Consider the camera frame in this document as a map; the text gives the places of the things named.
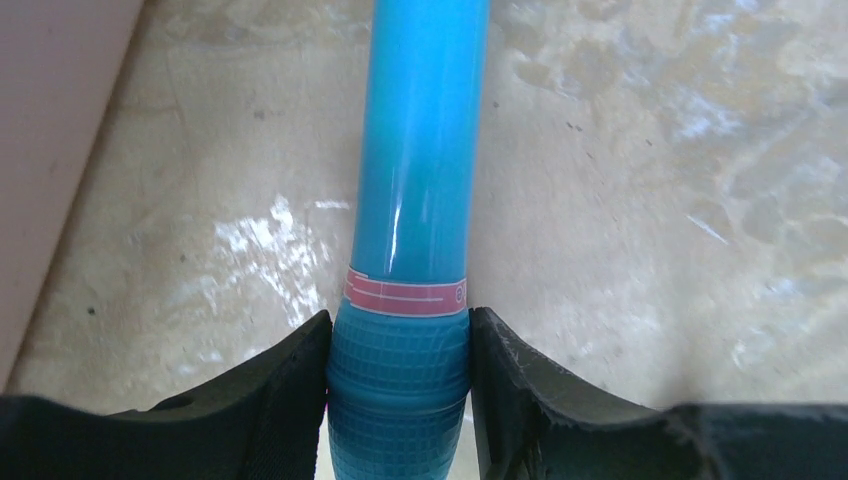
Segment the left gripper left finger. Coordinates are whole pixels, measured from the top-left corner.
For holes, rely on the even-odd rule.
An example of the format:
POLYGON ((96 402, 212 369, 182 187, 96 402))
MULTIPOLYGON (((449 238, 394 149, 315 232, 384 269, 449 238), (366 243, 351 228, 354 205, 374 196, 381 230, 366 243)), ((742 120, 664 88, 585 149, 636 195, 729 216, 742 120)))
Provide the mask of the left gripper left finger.
POLYGON ((311 479, 332 324, 319 312, 280 343, 153 408, 97 415, 1 399, 5 479, 311 479))

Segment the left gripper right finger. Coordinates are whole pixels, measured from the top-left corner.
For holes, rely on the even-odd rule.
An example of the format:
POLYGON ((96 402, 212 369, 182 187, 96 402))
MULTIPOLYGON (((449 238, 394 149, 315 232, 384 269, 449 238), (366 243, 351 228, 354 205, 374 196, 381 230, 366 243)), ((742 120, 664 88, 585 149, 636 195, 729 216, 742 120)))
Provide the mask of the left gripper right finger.
POLYGON ((473 309, 473 422, 484 479, 843 479, 839 404, 654 410, 580 378, 473 309))

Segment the blue toy microphone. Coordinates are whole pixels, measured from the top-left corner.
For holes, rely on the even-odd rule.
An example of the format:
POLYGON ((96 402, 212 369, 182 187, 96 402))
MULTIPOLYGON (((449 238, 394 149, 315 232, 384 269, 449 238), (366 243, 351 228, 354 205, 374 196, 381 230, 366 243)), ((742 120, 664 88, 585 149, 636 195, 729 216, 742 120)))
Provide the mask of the blue toy microphone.
POLYGON ((488 21, 485 1, 374 6, 352 257, 327 364, 339 479, 444 479, 455 455, 488 21))

